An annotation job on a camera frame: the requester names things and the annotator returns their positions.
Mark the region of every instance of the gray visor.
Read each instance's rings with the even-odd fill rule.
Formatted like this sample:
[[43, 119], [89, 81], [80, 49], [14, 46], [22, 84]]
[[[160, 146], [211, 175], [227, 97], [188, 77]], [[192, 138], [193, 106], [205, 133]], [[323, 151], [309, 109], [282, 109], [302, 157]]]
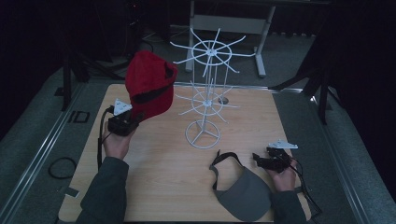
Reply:
[[[244, 169], [242, 175], [227, 190], [217, 190], [219, 171], [215, 165], [228, 157], [234, 157]], [[241, 221], [251, 222], [261, 218], [271, 207], [271, 190], [257, 175], [243, 166], [233, 152], [219, 154], [209, 167], [216, 174], [213, 190], [221, 205]]]

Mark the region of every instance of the black strap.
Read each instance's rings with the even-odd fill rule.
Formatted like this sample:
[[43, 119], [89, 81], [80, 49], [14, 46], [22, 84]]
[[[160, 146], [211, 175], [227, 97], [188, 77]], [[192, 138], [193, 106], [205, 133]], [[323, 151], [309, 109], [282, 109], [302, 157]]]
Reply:
[[216, 181], [212, 186], [212, 189], [217, 189], [218, 188], [218, 179], [219, 179], [219, 171], [218, 169], [215, 167], [216, 164], [218, 164], [221, 161], [224, 161], [225, 159], [229, 158], [229, 157], [233, 157], [234, 159], [236, 159], [236, 161], [238, 161], [239, 165], [242, 165], [241, 161], [238, 159], [238, 156], [233, 153], [233, 152], [226, 152], [220, 155], [220, 150], [218, 151], [218, 154], [216, 156], [216, 158], [213, 160], [212, 164], [210, 164], [209, 166], [209, 170], [213, 171], [216, 175]]

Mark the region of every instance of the table top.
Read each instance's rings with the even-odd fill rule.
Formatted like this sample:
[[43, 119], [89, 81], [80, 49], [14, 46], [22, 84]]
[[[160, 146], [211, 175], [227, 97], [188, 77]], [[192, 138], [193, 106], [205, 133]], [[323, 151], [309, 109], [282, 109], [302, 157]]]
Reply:
[[[252, 159], [252, 153], [267, 157], [264, 150], [269, 143], [278, 139], [287, 141], [271, 92], [226, 89], [229, 103], [220, 110], [220, 116], [208, 117], [219, 128], [220, 139], [213, 147], [200, 149], [187, 141], [185, 132], [192, 122], [203, 116], [193, 110], [179, 115], [191, 110], [191, 100], [185, 98], [192, 97], [192, 90], [191, 86], [175, 86], [170, 109], [143, 121], [137, 128], [125, 158], [130, 165], [125, 221], [239, 221], [222, 207], [212, 190], [215, 175], [209, 165], [219, 149], [221, 153], [235, 152], [244, 166], [274, 188], [270, 176]], [[77, 198], [64, 198], [59, 212], [62, 221], [75, 221], [81, 212], [79, 204], [97, 173], [100, 118], [106, 108], [114, 105], [116, 98], [129, 102], [124, 85], [111, 85], [106, 92], [70, 184], [70, 188], [80, 194]], [[241, 174], [238, 167], [233, 160], [217, 165], [218, 189], [227, 189], [234, 183]], [[306, 199], [302, 194], [299, 198], [309, 219], [311, 213]], [[258, 221], [272, 220], [270, 210]]]

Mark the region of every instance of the red baseball cap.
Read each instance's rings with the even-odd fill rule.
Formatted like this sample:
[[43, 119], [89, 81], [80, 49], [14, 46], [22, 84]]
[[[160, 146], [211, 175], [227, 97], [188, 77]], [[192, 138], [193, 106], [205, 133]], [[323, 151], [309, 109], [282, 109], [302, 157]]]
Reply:
[[131, 60], [125, 87], [132, 105], [132, 119], [143, 121], [167, 111], [173, 102], [177, 67], [148, 50]]

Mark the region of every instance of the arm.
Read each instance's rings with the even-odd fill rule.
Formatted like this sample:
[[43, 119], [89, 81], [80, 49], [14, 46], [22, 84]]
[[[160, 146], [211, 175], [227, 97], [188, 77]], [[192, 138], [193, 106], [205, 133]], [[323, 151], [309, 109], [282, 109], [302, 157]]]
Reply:
[[81, 202], [76, 223], [123, 223], [126, 210], [126, 179], [129, 165], [123, 161], [129, 150], [130, 135], [103, 134], [106, 157]]
[[[291, 162], [291, 166], [296, 166], [296, 161]], [[274, 180], [276, 193], [271, 201], [274, 208], [274, 223], [284, 224], [303, 224], [306, 223], [305, 213], [294, 191], [296, 180], [295, 172], [289, 167], [282, 173], [266, 170]]]

